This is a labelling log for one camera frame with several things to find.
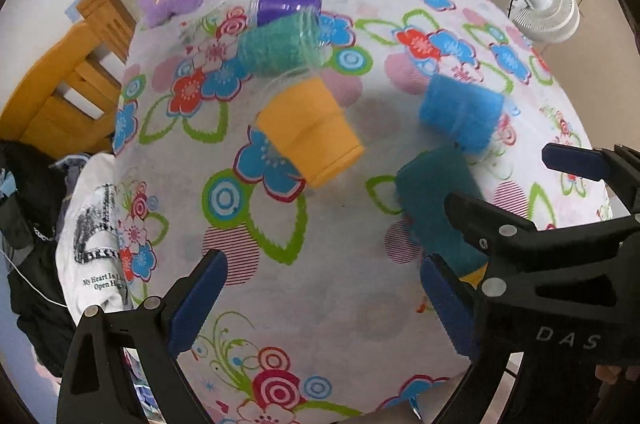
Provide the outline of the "dark teal cup yellow rim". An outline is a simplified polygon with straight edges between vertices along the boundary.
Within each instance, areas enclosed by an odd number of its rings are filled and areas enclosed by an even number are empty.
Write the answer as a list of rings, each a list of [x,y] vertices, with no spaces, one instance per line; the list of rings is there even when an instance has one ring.
[[[445,213],[445,199],[452,192],[482,196],[461,151],[446,145],[419,154],[398,170],[395,187],[411,239],[423,254],[439,254],[460,280],[477,286],[487,257],[465,243]]]

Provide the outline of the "blue plastic cup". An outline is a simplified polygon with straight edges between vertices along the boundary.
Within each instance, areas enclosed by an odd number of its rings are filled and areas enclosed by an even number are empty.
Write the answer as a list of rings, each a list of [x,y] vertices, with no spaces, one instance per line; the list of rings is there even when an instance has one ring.
[[[446,76],[431,77],[418,118],[465,153],[476,155],[489,147],[498,129],[506,96],[470,82]]]

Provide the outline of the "orange plastic cup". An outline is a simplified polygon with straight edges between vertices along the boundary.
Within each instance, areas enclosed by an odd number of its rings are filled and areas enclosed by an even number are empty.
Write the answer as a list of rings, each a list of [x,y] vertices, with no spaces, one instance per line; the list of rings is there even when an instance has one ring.
[[[288,80],[259,111],[255,126],[318,189],[364,153],[364,146],[319,76]]]

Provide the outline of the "teal glitter plastic cup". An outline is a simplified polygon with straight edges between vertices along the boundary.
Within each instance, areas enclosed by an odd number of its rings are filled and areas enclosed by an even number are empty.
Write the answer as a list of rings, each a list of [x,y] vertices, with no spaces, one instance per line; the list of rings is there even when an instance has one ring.
[[[245,72],[278,77],[323,64],[319,14],[304,9],[243,32],[238,59]]]

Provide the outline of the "purple plastic cup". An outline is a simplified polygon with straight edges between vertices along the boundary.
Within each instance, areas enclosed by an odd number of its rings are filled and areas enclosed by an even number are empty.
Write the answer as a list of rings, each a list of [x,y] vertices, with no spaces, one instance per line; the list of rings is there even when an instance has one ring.
[[[322,0],[250,0],[248,19],[250,26],[260,27],[299,12],[319,14],[321,7]]]

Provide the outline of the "white printed t-shirt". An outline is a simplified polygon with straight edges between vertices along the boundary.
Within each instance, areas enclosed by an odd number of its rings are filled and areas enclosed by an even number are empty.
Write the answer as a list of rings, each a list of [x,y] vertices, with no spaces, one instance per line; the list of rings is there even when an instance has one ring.
[[[115,157],[91,156],[79,173],[55,252],[58,282],[72,320],[98,306],[104,312],[129,309],[115,214]]]

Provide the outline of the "white standing fan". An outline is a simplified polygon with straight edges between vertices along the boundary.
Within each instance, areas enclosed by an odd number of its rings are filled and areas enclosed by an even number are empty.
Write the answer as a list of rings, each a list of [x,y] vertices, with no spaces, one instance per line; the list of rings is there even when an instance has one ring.
[[[530,41],[561,43],[570,39],[579,26],[577,0],[524,0],[525,6],[512,18],[514,25]]]

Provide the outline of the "dark clothes pile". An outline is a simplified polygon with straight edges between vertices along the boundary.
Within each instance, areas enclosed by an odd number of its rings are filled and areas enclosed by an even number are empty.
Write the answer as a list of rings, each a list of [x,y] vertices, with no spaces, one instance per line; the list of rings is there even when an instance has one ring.
[[[1,257],[16,326],[50,374],[63,374],[75,323],[64,305],[55,250],[79,173],[90,156],[59,161],[31,145],[1,142]]]

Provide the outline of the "floral tablecloth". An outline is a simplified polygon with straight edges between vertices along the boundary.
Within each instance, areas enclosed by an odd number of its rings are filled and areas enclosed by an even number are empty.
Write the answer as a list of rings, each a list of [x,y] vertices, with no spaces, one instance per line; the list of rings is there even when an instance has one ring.
[[[419,124],[427,80],[502,93],[485,199],[541,230],[606,220],[599,182],[544,167],[587,133],[540,54],[489,0],[322,0],[319,77],[364,146],[315,189],[256,128],[279,81],[238,59],[250,0],[204,0],[139,26],[114,152],[122,268],[134,303],[163,295],[209,249],[229,277],[184,375],[217,423],[334,423],[401,404],[466,366],[420,283],[398,170],[442,139]]]

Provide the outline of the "wooden chair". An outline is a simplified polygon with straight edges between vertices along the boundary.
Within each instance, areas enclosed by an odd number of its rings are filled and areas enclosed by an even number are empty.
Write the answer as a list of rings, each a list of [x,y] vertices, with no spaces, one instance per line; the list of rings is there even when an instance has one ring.
[[[26,72],[1,113],[1,138],[53,158],[108,152],[122,85],[94,51],[126,62],[136,21],[120,0],[80,0],[81,21]]]

